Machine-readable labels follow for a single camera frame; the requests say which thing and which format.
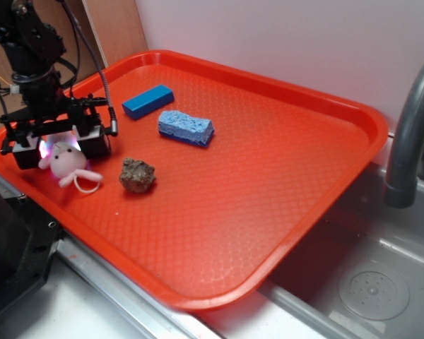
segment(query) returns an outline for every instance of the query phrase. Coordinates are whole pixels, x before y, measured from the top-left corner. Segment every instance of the brown rock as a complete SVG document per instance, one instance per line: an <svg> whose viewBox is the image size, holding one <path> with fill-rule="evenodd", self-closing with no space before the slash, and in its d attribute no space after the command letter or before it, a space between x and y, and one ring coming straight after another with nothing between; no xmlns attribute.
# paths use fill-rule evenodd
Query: brown rock
<svg viewBox="0 0 424 339"><path fill-rule="evenodd" d="M127 157L122 163L119 181L130 192L145 193L155 180L154 170L154 167L142 160Z"/></svg>

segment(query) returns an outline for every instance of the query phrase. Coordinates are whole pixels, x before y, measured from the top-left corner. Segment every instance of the white wall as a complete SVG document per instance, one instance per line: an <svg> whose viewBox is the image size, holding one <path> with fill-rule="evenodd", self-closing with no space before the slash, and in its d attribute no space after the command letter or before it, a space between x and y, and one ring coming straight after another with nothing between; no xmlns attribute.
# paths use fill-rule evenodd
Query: white wall
<svg viewBox="0 0 424 339"><path fill-rule="evenodd" d="M136 0L170 49L365 103L393 131L424 64L424 0Z"/></svg>

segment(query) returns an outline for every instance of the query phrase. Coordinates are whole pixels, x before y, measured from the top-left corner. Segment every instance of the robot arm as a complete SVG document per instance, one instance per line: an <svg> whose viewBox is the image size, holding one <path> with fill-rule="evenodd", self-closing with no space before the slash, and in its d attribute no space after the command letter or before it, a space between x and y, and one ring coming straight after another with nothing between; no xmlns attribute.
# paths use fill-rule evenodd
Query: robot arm
<svg viewBox="0 0 424 339"><path fill-rule="evenodd" d="M1 154L13 153L21 169L35 168L41 137L71 130L87 158L110 154L107 135L116 136L117 130L106 129L95 110L108 103L114 117L110 103L92 95L80 99L65 96L54 68L66 51L63 39L40 20L31 0L0 0L0 45L26 104L0 117L6 128ZM58 119L65 113L67 119Z"/></svg>

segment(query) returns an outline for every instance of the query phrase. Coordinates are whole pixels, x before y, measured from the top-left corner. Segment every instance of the plush toy ear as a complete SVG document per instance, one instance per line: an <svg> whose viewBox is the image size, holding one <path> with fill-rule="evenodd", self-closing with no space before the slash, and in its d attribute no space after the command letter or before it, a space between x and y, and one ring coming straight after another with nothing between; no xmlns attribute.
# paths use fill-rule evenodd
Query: plush toy ear
<svg viewBox="0 0 424 339"><path fill-rule="evenodd" d="M73 178L75 176L76 175L74 173L71 173L69 175L66 175L64 178L61 178L61 180L58 182L58 185L60 187L66 187L66 186L68 186L73 181Z"/></svg>
<svg viewBox="0 0 424 339"><path fill-rule="evenodd" d="M49 166L50 166L50 157L45 157L44 159L41 159L39 161L39 163L37 164L37 166L41 170L46 170L47 168L49 168Z"/></svg>
<svg viewBox="0 0 424 339"><path fill-rule="evenodd" d="M84 170L84 169L76 169L75 171L73 171L73 173L80 178L84 178L87 179L91 182L101 182L104 177L96 172L92 172L92 171L88 171L88 170Z"/></svg>

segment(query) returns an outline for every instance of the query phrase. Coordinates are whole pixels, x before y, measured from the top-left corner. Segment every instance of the tray rim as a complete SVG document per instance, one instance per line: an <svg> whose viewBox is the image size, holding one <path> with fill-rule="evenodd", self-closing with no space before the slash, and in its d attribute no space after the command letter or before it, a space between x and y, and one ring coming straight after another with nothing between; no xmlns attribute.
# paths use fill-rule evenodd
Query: tray rim
<svg viewBox="0 0 424 339"><path fill-rule="evenodd" d="M106 68L104 70L104 74L107 76L107 80L112 82L116 78L124 75L122 73L123 70L158 64L181 70L185 70L185 67L188 66L188 72L195 75L207 77L215 81L227 81L226 85L250 90L253 93L270 97L272 99L280 100L280 96L290 94L290 96L285 97L282 101L287 99L285 102L293 103L294 105L295 101L301 101L302 107L305 107L305 103L307 103L306 105L309 105L310 107L305 108L334 116L360 127L369 139L369 146L358 160L344 172L343 176L334 183L333 187L320 198L316 206L322 204L324 201L326 201L328 206L331 206L370 163L371 159L386 143L388 137L386 121L377 110L367 105L177 52L154 50L132 54L131 56L128 56L121 61L118 61L116 64ZM89 92L101 87L102 83L100 77L98 74L95 74L75 85L74 92L77 95L86 96ZM361 124L367 124L369 127L367 129L363 129ZM0 129L0 137L3 133L4 129L2 128ZM12 185L16 186L17 189L37 201L44 209L49 210L51 214L59 218L62 225L78 222L76 218L66 215L59 206L52 203L49 199L44 199L44 197L40 198L37 194L37 189L34 186L32 186L29 182L22 180L18 175L7 171L1 162L0 175L2 175L4 179L8 180ZM306 214L306 216L292 229L288 237L280 240L280 243L271 252L268 259L262 262L262 264L258 266L250 276L242 281L240 285L222 293L221 295L215 295L209 298L194 298L180 295L167 286L163 281L157 279L151 272L148 272L139 264L128 259L119 249L108 243L106 239L97 234L93 234L92 236L92 234L87 232L89 229L87 225L77 227L77 230L74 231L69 229L69 231L100 256L104 257L101 252L107 253L107 257L104 257L104 259L109 261L112 265L114 262L118 261L118 269L123 272L123 274L130 277L135 283L139 284L147 292L156 296L160 301L169 304L171 307L186 311L195 311L224 306L255 290L260 283L264 281L266 276L276 267L276 264L288 255L289 250L286 251L286 249L292 249L295 244L300 241L302 237L296 236L295 233L300 232L299 229L301 229L301 233L305 233L305 228L309 231L315 224L317 216L312 214L315 213L311 213L311 211L308 212L308 214ZM144 283L141 283L140 280L135 281L135 279L131 276L131 272L135 271L136 265L139 268L139 277L141 277L140 280Z"/></svg>

